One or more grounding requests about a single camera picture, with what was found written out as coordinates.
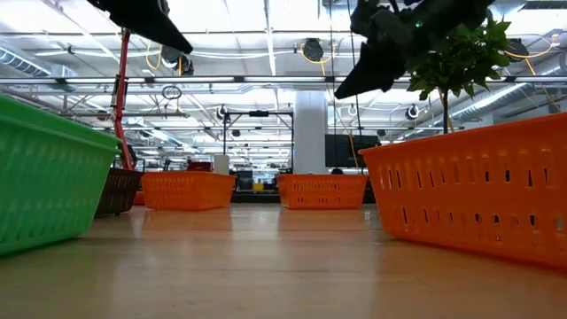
ceiling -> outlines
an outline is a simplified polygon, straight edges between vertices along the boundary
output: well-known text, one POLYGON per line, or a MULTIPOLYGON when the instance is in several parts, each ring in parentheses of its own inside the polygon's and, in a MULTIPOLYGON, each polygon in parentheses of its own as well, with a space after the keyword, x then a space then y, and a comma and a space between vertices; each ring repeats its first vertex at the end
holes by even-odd
MULTIPOLYGON (((120 29, 102 12, 91 6, 86 0, 62 0, 58 2, 63 14, 50 8, 45 1, 50 0, 3 0, 0 2, 0 47, 17 52, 22 57, 46 69, 53 66, 66 66, 70 74, 79 77, 112 78, 118 71, 120 55, 120 29)), ((170 19, 194 46, 191 60, 195 66, 195 76, 321 76, 321 65, 308 63, 296 49, 306 38, 318 38, 322 47, 330 55, 331 44, 336 48, 336 57, 324 65, 326 75, 346 76, 353 68, 354 59, 358 58, 360 44, 365 40, 355 35, 351 38, 348 31, 350 21, 348 10, 343 3, 335 2, 332 10, 322 6, 318 0, 169 0, 170 19), (270 52, 273 49, 273 63, 270 52)), ((532 59, 538 75, 545 75, 550 62, 563 52, 567 45, 567 10, 540 9, 531 5, 531 10, 519 10, 526 1, 501 0, 493 7, 498 19, 511 21, 508 31, 510 38, 521 38, 532 55, 549 50, 538 58, 532 59), (556 35, 553 45, 552 35, 556 35)), ((176 76, 176 71, 159 63, 159 45, 133 35, 128 47, 128 76, 176 76)), ((529 75, 524 62, 513 64, 504 75, 529 75)), ((0 64, 0 77, 28 77, 10 66, 0 64)), ((295 93, 298 89, 326 91, 324 83, 207 83, 178 85, 183 91, 179 100, 164 100, 161 91, 166 83, 149 85, 130 85, 126 113, 126 126, 131 128, 144 125, 151 132, 152 127, 188 128, 190 130, 162 130, 155 135, 146 136, 139 130, 127 131, 128 138, 138 146, 148 159, 158 159, 154 154, 156 147, 161 155, 180 159, 188 154, 222 152, 218 137, 221 135, 221 122, 215 113, 220 105, 225 105, 232 112, 250 110, 293 111, 295 93), (170 113, 167 118, 159 112, 170 113)), ((557 83, 545 84, 553 89, 557 83)), ((414 127, 439 114, 439 96, 432 95, 429 101, 420 102, 418 94, 406 92, 407 84, 398 84, 396 89, 387 93, 370 92, 358 96, 361 125, 365 134, 376 134, 377 127, 414 127), (422 112, 417 121, 407 121, 405 111, 411 105, 418 105, 429 112, 422 112)), ((503 87, 502 83, 491 84, 494 90, 503 87)), ((4 92, 19 95, 36 102, 42 108, 57 112, 64 107, 73 108, 67 115, 75 121, 96 128, 111 127, 110 120, 97 119, 93 113, 110 111, 112 82, 105 85, 80 84, 72 92, 53 89, 45 85, 4 85, 4 92)), ((514 101, 527 107, 533 100, 545 96, 540 89, 533 92, 535 98, 514 101)), ((450 103, 466 103, 466 97, 451 97, 450 103)), ((329 106, 333 100, 328 97, 329 106)), ((350 110, 354 98, 335 101, 338 116, 348 125, 357 125, 357 116, 350 110)), ((513 110, 495 112, 496 122, 512 121, 513 110)), ((334 126, 332 108, 329 112, 329 124, 334 126)), ((282 141, 291 139, 291 132, 283 119, 270 117, 264 119, 243 117, 236 126, 257 127, 264 125, 273 130, 243 130, 241 136, 231 137, 234 148, 233 162, 275 162, 286 163, 291 144, 282 141), (244 141, 260 144, 262 148, 248 150, 244 141)), ((391 131, 391 140, 403 140, 399 131, 391 131)))

black overhead equipment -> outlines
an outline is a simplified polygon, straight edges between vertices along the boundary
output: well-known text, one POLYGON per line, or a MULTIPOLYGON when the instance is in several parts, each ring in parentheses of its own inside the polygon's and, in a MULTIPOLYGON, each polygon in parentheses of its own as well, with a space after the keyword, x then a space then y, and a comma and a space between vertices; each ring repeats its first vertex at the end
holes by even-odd
POLYGON ((442 43, 451 30, 461 24, 471 29, 480 26, 493 1, 423 0, 415 9, 398 10, 396 0, 390 0, 392 12, 379 0, 359 0, 351 15, 351 30, 368 41, 361 45, 359 62, 335 96, 391 89, 413 60, 442 43))
POLYGON ((110 20, 120 27, 157 43, 190 54, 193 47, 167 17, 167 0, 88 0, 110 12, 110 20))

plastic basket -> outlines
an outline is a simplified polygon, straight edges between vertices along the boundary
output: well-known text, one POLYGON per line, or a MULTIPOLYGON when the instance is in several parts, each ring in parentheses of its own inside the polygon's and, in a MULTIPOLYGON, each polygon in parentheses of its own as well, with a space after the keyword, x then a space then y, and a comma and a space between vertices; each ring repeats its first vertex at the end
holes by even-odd
POLYGON ((151 209, 200 211, 230 205, 235 177, 207 172, 146 173, 145 205, 151 209))
POLYGON ((384 230, 567 267, 567 114, 361 152, 384 230))
POLYGON ((142 172, 111 168, 103 194, 98 202, 97 215, 120 214, 132 209, 134 196, 140 186, 142 172))
POLYGON ((137 191, 134 196, 134 205, 145 206, 144 191, 137 191))
POLYGON ((359 209, 365 175, 280 175, 282 206, 290 209, 359 209))
POLYGON ((0 97, 0 254, 89 230, 117 142, 0 97))

orange basket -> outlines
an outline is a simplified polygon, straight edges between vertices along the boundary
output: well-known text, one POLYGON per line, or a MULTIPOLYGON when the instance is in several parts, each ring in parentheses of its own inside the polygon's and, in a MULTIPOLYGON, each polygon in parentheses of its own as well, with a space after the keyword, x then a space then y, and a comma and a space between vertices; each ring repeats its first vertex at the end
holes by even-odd
POLYGON ((200 211, 228 207, 234 176, 206 172, 146 173, 145 205, 151 209, 200 211))
POLYGON ((567 268, 567 114, 362 151, 384 231, 567 268))
POLYGON ((282 206, 290 209, 359 209, 365 175, 280 175, 282 206))

plant stem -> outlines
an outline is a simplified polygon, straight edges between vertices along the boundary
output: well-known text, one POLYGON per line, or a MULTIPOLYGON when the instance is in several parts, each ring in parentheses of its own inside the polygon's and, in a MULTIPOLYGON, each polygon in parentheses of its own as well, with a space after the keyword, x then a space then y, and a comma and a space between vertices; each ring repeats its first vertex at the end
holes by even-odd
POLYGON ((449 134, 449 90, 441 90, 441 104, 443 104, 443 134, 449 134))

